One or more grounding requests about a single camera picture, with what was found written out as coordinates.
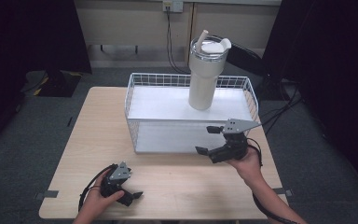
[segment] wire basket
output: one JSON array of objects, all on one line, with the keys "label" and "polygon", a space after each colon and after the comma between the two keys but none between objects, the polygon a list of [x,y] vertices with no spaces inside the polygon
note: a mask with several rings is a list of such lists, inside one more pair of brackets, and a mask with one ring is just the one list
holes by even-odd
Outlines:
[{"label": "wire basket", "polygon": [[188,104],[190,78],[131,74],[125,116],[135,152],[196,153],[194,146],[225,143],[223,136],[207,133],[206,126],[222,126],[228,119],[256,120],[258,104],[248,77],[220,76],[213,103],[205,111]]}]

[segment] hand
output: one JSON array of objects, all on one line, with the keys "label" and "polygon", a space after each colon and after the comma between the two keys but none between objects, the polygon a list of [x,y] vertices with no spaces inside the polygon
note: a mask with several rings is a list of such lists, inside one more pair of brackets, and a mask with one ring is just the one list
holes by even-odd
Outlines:
[{"label": "hand", "polygon": [[232,165],[245,181],[246,185],[251,185],[255,181],[262,180],[263,176],[260,170],[258,153],[248,147],[248,153],[240,160],[229,160],[228,164]]},{"label": "hand", "polygon": [[109,170],[102,173],[96,180],[89,193],[82,208],[80,209],[74,223],[91,223],[94,218],[98,217],[111,203],[117,201],[124,195],[124,191],[120,190],[111,196],[104,198],[100,193],[101,182],[103,177]]}]

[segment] power cord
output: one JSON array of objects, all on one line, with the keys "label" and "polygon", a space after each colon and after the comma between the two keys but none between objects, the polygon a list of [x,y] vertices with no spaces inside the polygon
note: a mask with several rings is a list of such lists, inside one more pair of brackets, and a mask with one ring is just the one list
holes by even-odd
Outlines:
[{"label": "power cord", "polygon": [[189,74],[186,71],[183,71],[178,66],[176,66],[173,56],[172,56],[172,38],[171,38],[171,17],[170,17],[170,7],[165,7],[167,11],[167,19],[168,19],[168,31],[167,31],[167,53],[168,53],[168,61],[170,62],[171,67],[177,72],[182,74]]},{"label": "power cord", "polygon": [[[257,144],[257,147],[254,147],[252,145],[248,145],[249,148],[252,148],[254,150],[256,150],[257,152],[257,155],[258,155],[258,159],[259,159],[259,162],[260,162],[260,168],[261,166],[263,166],[263,162],[261,160],[261,147],[260,145],[258,145],[258,143],[252,139],[252,138],[247,138],[248,140],[251,140],[252,142],[256,143]],[[294,222],[292,220],[289,220],[289,219],[286,219],[286,218],[283,218],[283,217],[279,217],[273,213],[271,213],[269,210],[267,210],[262,204],[260,201],[258,201],[257,197],[255,196],[254,193],[252,193],[252,196],[254,198],[254,201],[255,201],[255,205],[257,206],[257,208],[264,214],[266,215],[267,217],[270,217],[276,221],[279,221],[283,224],[298,224],[297,222]]]},{"label": "power cord", "polygon": [[302,98],[299,98],[298,100],[296,100],[295,102],[294,99],[296,97],[296,94],[298,92],[298,86],[296,86],[295,92],[293,93],[293,96],[290,98],[289,102],[287,102],[287,104],[279,109],[273,109],[270,110],[269,112],[265,113],[264,115],[260,116],[260,118],[265,117],[267,114],[272,113],[273,111],[276,111],[276,113],[269,118],[268,120],[263,122],[263,126],[265,126],[266,124],[268,124],[269,122],[272,122],[272,124],[269,126],[269,128],[266,130],[265,134],[267,135],[269,133],[269,131],[272,129],[272,127],[275,125],[275,123],[278,121],[278,119],[281,117],[281,115],[287,111],[288,109],[292,108],[293,106],[297,105],[298,103],[300,103],[302,101]]},{"label": "power cord", "polygon": [[96,176],[94,176],[94,178],[91,179],[91,181],[88,183],[88,185],[83,189],[83,192],[80,194],[80,199],[79,199],[79,206],[78,206],[78,211],[80,211],[81,207],[83,206],[84,203],[84,199],[86,198],[87,192],[89,192],[90,189],[92,189],[93,187],[90,187],[92,183],[94,183],[94,181],[101,175],[103,174],[103,172],[112,169],[113,167],[115,167],[114,164],[104,168],[103,170],[101,170],[100,173],[98,173]]}]

